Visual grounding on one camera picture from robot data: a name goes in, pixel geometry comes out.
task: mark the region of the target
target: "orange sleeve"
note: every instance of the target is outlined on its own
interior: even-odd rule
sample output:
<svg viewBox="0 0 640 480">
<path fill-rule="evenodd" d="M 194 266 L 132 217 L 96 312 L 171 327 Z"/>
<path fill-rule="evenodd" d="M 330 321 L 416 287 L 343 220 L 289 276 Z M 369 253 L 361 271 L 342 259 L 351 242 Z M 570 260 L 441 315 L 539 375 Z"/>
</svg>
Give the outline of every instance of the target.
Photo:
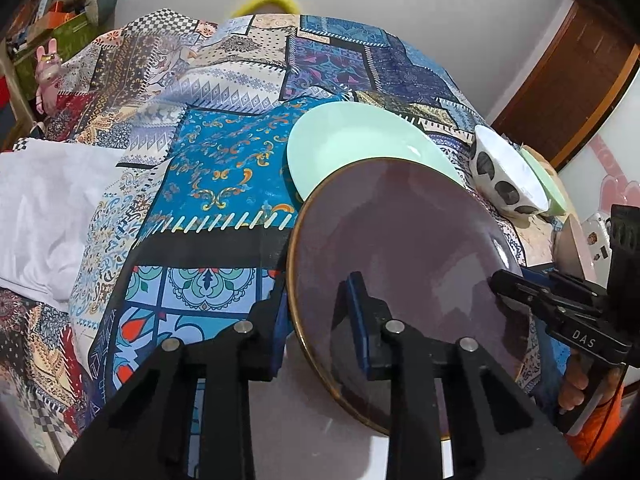
<svg viewBox="0 0 640 480">
<path fill-rule="evenodd" d="M 591 413 L 591 416 L 588 418 L 587 422 L 585 422 L 580 433 L 578 433 L 576 436 L 565 435 L 569 446 L 571 446 L 571 449 L 574 450 L 574 453 L 580 460 L 582 460 L 583 462 L 587 460 L 587 455 L 589 454 L 591 446 L 593 446 L 593 450 L 588 457 L 588 462 L 593 460 L 593 457 L 595 457 L 600 452 L 600 450 L 615 433 L 620 424 L 621 405 L 622 388 L 620 388 L 618 394 L 607 404 L 599 406 L 595 410 L 593 410 L 593 413 Z M 610 407 L 611 412 L 607 417 L 607 412 L 609 411 Z M 600 436 L 598 436 L 598 432 L 600 431 L 600 427 L 603 423 L 604 428 L 602 428 L 602 432 L 600 432 Z"/>
</svg>

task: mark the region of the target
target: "orange box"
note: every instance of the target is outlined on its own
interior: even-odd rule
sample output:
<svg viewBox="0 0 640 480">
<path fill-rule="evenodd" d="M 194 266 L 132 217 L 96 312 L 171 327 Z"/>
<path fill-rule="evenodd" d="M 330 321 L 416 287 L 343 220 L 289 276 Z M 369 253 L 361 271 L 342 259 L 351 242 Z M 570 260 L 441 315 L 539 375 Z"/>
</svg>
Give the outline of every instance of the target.
<svg viewBox="0 0 640 480">
<path fill-rule="evenodd" d="M 37 22 L 31 25 L 31 27 L 29 27 L 29 33 L 27 34 L 27 43 L 33 41 L 45 30 L 59 27 L 75 16 L 76 14 L 74 12 L 53 12 L 52 10 L 50 10 Z"/>
</svg>

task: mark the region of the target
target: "blue patterned fabric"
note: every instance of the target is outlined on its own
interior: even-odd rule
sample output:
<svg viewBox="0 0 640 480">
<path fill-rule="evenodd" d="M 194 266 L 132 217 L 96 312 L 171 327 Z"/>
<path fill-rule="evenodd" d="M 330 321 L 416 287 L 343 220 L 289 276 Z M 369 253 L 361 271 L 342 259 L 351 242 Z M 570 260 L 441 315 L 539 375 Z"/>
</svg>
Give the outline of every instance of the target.
<svg viewBox="0 0 640 480">
<path fill-rule="evenodd" d="M 184 104 L 160 99 L 140 107 L 126 123 L 130 127 L 129 145 L 120 164 L 142 164 L 152 168 L 164 161 L 186 109 Z"/>
<path fill-rule="evenodd" d="M 231 18 L 218 26 L 213 35 L 202 42 L 202 46 L 209 46 L 228 38 L 231 34 L 246 34 L 253 16 L 240 16 Z"/>
<path fill-rule="evenodd" d="M 387 35 L 390 47 L 367 47 L 370 51 L 376 90 L 412 103 L 440 107 L 438 98 L 458 102 L 449 86 L 432 70 L 414 65 L 406 56 L 404 45 Z"/>
<path fill-rule="evenodd" d="M 356 50 L 318 43 L 305 38 L 289 38 L 290 72 L 285 81 L 284 97 L 305 95 L 311 87 L 329 94 L 351 90 L 371 90 L 364 56 Z"/>
<path fill-rule="evenodd" d="M 300 28 L 321 36 L 339 38 L 344 41 L 370 46 L 388 46 L 386 32 L 381 28 L 371 27 L 363 23 L 348 22 L 338 18 L 322 18 L 320 16 L 300 16 Z"/>
<path fill-rule="evenodd" d="M 273 283 L 268 269 L 134 267 L 105 376 L 107 391 L 117 390 L 164 339 L 196 343 L 246 319 Z"/>
<path fill-rule="evenodd" d="M 456 96 L 456 99 L 458 99 L 458 101 L 460 101 L 467 108 L 471 108 L 479 116 L 478 112 L 476 112 L 476 109 L 469 102 L 466 96 L 460 91 L 458 85 L 456 85 L 456 83 L 453 81 L 453 79 L 449 75 L 449 72 L 447 72 L 441 65 L 437 64 L 430 57 L 426 57 L 413 45 L 405 41 L 403 41 L 402 44 L 404 45 L 404 50 L 406 52 L 406 56 L 409 58 L 409 61 L 411 61 L 415 66 L 423 66 L 438 74 L 438 76 L 442 78 L 442 80 L 447 84 L 449 90 L 451 90 L 453 95 Z"/>
<path fill-rule="evenodd" d="M 275 214 L 274 224 L 289 216 L 292 226 L 302 201 L 287 169 L 289 132 L 306 111 L 335 100 L 303 97 L 255 117 L 190 110 L 141 238 L 181 218 L 182 229 L 193 230 L 218 216 L 223 226 L 231 215 L 231 226 L 250 224 L 258 214 L 258 224 Z"/>
<path fill-rule="evenodd" d="M 446 99 L 438 98 L 438 102 L 440 106 L 444 108 L 449 115 L 456 122 L 458 128 L 461 130 L 466 130 L 468 132 L 473 132 L 476 128 L 476 125 L 482 124 L 482 126 L 487 126 L 486 121 L 476 113 L 475 110 L 466 107 L 460 103 L 452 103 L 451 101 L 447 101 Z"/>
<path fill-rule="evenodd" d="M 277 102 L 284 75 L 282 68 L 227 61 L 188 70 L 162 94 L 162 99 L 203 108 L 261 114 Z"/>
</svg>

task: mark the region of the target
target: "white cloth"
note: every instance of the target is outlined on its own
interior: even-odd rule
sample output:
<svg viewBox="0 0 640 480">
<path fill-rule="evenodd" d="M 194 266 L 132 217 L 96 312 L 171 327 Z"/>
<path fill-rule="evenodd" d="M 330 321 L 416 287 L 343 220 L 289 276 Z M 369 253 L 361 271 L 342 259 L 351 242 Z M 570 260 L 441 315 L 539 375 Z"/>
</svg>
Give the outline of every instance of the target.
<svg viewBox="0 0 640 480">
<path fill-rule="evenodd" d="M 0 154 L 0 286 L 60 310 L 122 150 L 30 139 Z"/>
</svg>

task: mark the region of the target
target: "metal screw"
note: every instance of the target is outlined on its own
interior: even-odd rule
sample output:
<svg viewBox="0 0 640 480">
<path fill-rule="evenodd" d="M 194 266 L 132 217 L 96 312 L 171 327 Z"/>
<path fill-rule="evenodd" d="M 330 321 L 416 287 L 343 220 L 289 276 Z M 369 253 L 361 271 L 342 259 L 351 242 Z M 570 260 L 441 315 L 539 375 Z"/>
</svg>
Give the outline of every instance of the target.
<svg viewBox="0 0 640 480">
<path fill-rule="evenodd" d="M 460 348 L 466 350 L 467 352 L 475 352 L 476 350 L 478 350 L 478 341 L 476 341 L 472 337 L 463 337 L 460 340 Z"/>
<path fill-rule="evenodd" d="M 160 345 L 165 352 L 173 352 L 180 348 L 180 340 L 175 337 L 169 337 L 162 341 Z"/>
<path fill-rule="evenodd" d="M 243 319 L 242 321 L 238 321 L 234 325 L 234 330 L 239 334 L 248 334 L 251 330 L 254 329 L 254 324 L 251 321 Z"/>
<path fill-rule="evenodd" d="M 385 323 L 385 328 L 392 334 L 399 334 L 404 330 L 404 323 L 397 319 L 391 319 Z"/>
</svg>

